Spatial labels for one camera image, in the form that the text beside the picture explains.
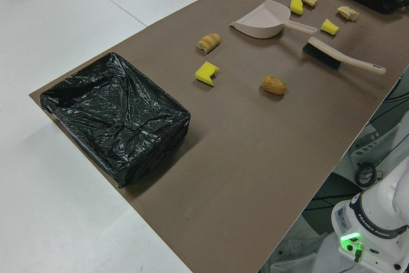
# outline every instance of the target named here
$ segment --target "brush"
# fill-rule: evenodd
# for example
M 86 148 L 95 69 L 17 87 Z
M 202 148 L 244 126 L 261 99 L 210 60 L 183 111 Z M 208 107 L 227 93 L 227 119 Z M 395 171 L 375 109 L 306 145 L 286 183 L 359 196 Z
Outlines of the brush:
M 302 51 L 334 70 L 337 70 L 341 63 L 347 63 L 379 75 L 383 75 L 386 72 L 386 68 L 382 66 L 348 57 L 313 36 L 310 37 Z

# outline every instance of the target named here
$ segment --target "green light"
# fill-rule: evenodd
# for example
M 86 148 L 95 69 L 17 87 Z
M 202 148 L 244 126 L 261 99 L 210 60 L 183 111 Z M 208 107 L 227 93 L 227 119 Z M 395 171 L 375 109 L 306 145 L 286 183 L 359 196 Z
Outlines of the green light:
M 361 236 L 360 233 L 351 233 L 349 235 L 342 236 L 340 238 L 340 240 L 341 241 L 348 241 L 348 240 L 353 239 L 353 238 L 359 238 L 360 236 Z

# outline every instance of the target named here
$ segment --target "dustpan handle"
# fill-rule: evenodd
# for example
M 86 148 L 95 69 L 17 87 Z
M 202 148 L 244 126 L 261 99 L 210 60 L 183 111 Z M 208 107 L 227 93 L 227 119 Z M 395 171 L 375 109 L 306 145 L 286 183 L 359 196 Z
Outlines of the dustpan handle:
M 284 26 L 301 31 L 303 33 L 306 33 L 308 35 L 313 35 L 315 32 L 317 32 L 317 28 L 310 27 L 307 25 L 300 24 L 298 22 L 293 22 L 292 20 L 288 20 L 287 23 L 284 24 Z

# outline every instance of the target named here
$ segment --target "brown mat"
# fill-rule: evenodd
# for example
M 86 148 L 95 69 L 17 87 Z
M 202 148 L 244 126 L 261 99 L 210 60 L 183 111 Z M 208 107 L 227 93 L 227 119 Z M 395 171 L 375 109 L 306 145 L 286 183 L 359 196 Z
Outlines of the brown mat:
M 337 36 L 316 36 L 385 66 L 379 76 L 325 68 L 302 54 L 309 36 L 290 29 L 257 40 L 229 27 L 263 1 L 200 0 L 109 50 L 192 114 L 176 155 L 119 193 L 194 273 L 257 272 L 409 63 L 404 11 L 381 15 L 352 0 L 319 0 L 291 16 L 316 28 L 330 19 L 341 27 Z M 342 5 L 360 19 L 337 16 Z M 208 33 L 222 43 L 205 56 L 195 46 Z M 194 79 L 205 61 L 220 67 L 214 88 Z M 260 88 L 268 74 L 287 83 L 285 96 Z M 38 102 L 55 83 L 31 97 Z

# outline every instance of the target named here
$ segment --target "brush handle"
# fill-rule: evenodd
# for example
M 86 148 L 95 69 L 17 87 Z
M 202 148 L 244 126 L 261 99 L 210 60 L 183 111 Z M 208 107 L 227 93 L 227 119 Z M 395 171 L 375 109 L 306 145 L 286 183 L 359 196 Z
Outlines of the brush handle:
M 368 63 L 365 61 L 357 60 L 351 57 L 348 57 L 347 55 L 343 54 L 340 51 L 337 51 L 335 48 L 332 48 L 331 46 L 327 45 L 326 43 L 322 42 L 321 40 L 311 37 L 308 42 L 318 48 L 320 51 L 325 52 L 329 56 L 333 57 L 334 59 L 341 61 L 343 63 L 347 63 L 349 65 L 358 67 L 358 68 L 363 68 L 364 70 L 369 70 L 372 73 L 376 73 L 378 75 L 383 75 L 386 73 L 386 68 L 375 65 L 372 63 Z
M 315 32 L 317 32 L 317 28 L 310 27 L 304 24 L 300 24 L 298 22 L 293 22 L 292 20 L 288 20 L 287 23 L 283 24 L 284 26 L 301 31 L 303 33 L 306 33 L 308 35 L 313 35 Z

